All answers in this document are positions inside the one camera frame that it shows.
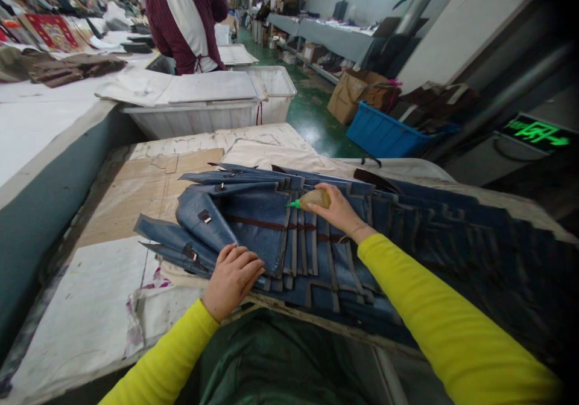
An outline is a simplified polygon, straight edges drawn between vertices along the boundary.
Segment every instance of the person's right hand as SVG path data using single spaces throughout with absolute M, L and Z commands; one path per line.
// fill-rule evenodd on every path
M 209 314 L 221 322 L 247 296 L 259 276 L 265 272 L 265 262 L 246 247 L 226 245 L 217 258 L 215 270 L 201 301 Z
M 330 207 L 325 209 L 315 204 L 308 204 L 313 212 L 324 218 L 334 227 L 342 230 L 357 244 L 360 244 L 364 239 L 376 231 L 366 224 L 362 219 L 356 215 L 348 200 L 344 198 L 340 190 L 334 185 L 328 183 L 318 183 L 316 189 L 323 189 L 330 197 Z

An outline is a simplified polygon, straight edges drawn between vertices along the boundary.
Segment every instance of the denim leather piece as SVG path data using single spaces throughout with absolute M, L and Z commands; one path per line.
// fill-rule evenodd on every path
M 210 277 L 224 245 L 237 242 L 265 261 L 257 292 L 290 307 L 416 346 L 396 309 L 357 257 L 357 246 L 323 218 L 287 208 L 320 182 L 337 186 L 356 213 L 448 283 L 539 360 L 555 334 L 573 245 L 476 198 L 398 180 L 357 180 L 274 167 L 219 164 L 184 174 L 180 225 L 141 217 L 136 231 L 170 263 Z

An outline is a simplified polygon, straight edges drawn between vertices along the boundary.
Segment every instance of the yellow sleeve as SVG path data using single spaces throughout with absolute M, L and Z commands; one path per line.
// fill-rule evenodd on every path
M 174 403 L 218 328 L 199 299 L 100 403 Z
M 474 305 L 390 240 L 358 256 L 388 296 L 457 405 L 552 403 L 557 377 Z

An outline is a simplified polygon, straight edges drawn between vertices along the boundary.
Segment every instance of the person's left hand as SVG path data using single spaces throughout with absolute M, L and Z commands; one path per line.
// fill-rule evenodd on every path
M 246 247 L 226 245 L 217 258 L 215 270 L 201 301 L 209 314 L 221 322 L 247 296 L 265 262 Z

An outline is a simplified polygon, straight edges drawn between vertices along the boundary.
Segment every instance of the cutting table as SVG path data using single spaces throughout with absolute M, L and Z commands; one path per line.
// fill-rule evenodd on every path
M 272 124 L 136 144 L 109 155 L 84 205 L 56 250 L 51 275 L 2 368 L 8 397 L 0 404 L 42 403 L 136 362 L 203 294 L 206 281 L 177 287 L 164 278 L 154 255 L 133 232 L 140 213 L 175 221 L 177 198 L 187 172 L 212 169 L 208 162 L 266 167 L 272 163 L 352 177 L 361 162 L 316 154 L 288 124 Z M 419 159 L 363 166 L 384 176 L 476 196 L 504 207 L 513 217 L 574 240 L 532 202 L 455 183 L 443 170 Z M 403 356 L 429 370 L 422 354 L 357 328 L 288 308 L 266 296 L 249 302 L 299 317 L 336 333 Z M 237 312 L 229 320 L 241 316 Z

